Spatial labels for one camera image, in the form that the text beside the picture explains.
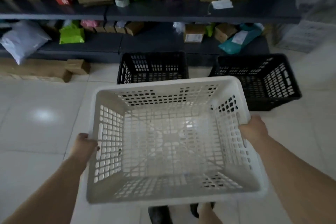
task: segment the foot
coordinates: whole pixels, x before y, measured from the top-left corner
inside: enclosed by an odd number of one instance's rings
[[[152,224],[173,224],[168,206],[154,206],[148,208]]]
[[[215,206],[215,202],[204,203],[204,204],[200,204],[200,205],[199,205],[199,203],[190,204],[190,211],[191,211],[192,215],[194,215],[194,217],[196,217],[196,218],[199,218],[200,217],[199,210],[200,210],[200,208],[204,207],[206,204],[210,204],[211,209],[213,209],[214,206]]]

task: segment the plastic basket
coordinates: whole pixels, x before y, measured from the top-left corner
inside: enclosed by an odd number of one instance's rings
[[[184,52],[125,53],[120,61],[117,84],[187,79]]]
[[[209,76],[233,75],[250,111],[271,109],[302,97],[284,54],[220,56]]]
[[[238,129],[250,119],[232,76],[114,85],[92,103],[90,203],[171,205],[267,190],[257,153]]]

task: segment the white plastic basket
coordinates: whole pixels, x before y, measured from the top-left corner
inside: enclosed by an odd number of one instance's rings
[[[267,190],[262,162],[241,138],[250,119],[232,76],[111,85],[93,98],[89,203],[172,205]]]

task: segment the hand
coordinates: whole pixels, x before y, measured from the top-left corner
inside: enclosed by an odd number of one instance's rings
[[[240,125],[239,129],[242,136],[253,146],[256,142],[270,137],[265,123],[258,115],[252,115],[249,123]]]
[[[71,148],[69,158],[76,159],[80,164],[86,167],[92,153],[97,150],[97,141],[87,139],[88,134],[79,133]]]

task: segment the forearm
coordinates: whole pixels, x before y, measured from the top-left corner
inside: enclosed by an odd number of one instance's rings
[[[336,223],[336,182],[273,138],[252,143],[294,224]]]
[[[70,223],[85,166],[65,160],[58,170],[3,223]]]

